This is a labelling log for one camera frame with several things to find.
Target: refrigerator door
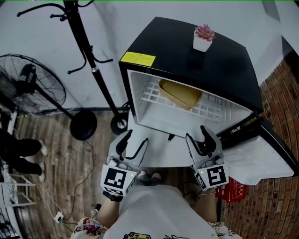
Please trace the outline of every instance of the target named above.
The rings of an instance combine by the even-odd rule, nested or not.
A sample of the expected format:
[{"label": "refrigerator door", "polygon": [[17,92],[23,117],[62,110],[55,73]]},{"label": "refrigerator door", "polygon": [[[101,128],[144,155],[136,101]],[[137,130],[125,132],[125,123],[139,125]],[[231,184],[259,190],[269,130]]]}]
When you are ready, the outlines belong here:
[{"label": "refrigerator door", "polygon": [[242,184],[299,175],[299,164],[263,117],[221,138],[229,176]]}]

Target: brick wall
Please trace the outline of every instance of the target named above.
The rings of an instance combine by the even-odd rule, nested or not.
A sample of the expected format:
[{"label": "brick wall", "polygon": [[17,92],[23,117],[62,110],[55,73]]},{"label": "brick wall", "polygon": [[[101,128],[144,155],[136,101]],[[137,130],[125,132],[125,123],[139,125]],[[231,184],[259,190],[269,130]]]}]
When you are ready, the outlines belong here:
[{"label": "brick wall", "polygon": [[[274,131],[298,160],[299,57],[290,53],[260,87],[264,112]],[[299,236],[298,177],[261,180],[249,186],[246,198],[222,203],[221,220],[246,238]]]}]

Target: white t-shirt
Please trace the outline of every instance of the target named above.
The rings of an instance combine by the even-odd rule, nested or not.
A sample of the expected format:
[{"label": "white t-shirt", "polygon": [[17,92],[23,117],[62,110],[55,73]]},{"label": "white t-shirt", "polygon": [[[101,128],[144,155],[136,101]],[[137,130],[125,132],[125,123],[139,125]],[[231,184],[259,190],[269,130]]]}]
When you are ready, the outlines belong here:
[{"label": "white t-shirt", "polygon": [[[100,232],[105,231],[98,222],[90,218],[85,219],[83,223],[80,221],[78,227],[75,228],[72,239],[88,238],[88,235],[95,238]],[[217,235],[227,234],[219,234],[219,228],[234,238],[240,238],[221,223],[216,223],[215,226],[202,219],[174,187],[134,186],[120,204],[117,221],[105,232],[103,238],[216,239]]]}]

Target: red box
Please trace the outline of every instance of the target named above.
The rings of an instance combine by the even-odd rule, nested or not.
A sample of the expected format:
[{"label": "red box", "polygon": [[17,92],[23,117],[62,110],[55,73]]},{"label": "red box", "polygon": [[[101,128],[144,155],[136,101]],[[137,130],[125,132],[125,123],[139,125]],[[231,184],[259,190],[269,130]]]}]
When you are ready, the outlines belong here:
[{"label": "red box", "polygon": [[228,203],[240,201],[245,198],[246,185],[235,179],[229,178],[229,183],[216,189],[216,197],[226,200]]}]

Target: white flower pot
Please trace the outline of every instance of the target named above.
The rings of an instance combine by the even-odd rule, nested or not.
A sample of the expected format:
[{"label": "white flower pot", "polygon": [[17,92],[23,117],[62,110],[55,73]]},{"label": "white flower pot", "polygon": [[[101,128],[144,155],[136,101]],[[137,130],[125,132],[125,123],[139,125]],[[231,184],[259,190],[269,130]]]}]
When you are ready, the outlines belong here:
[{"label": "white flower pot", "polygon": [[206,50],[208,50],[211,46],[212,42],[197,37],[195,33],[196,31],[194,31],[193,48],[202,52],[206,52]]}]

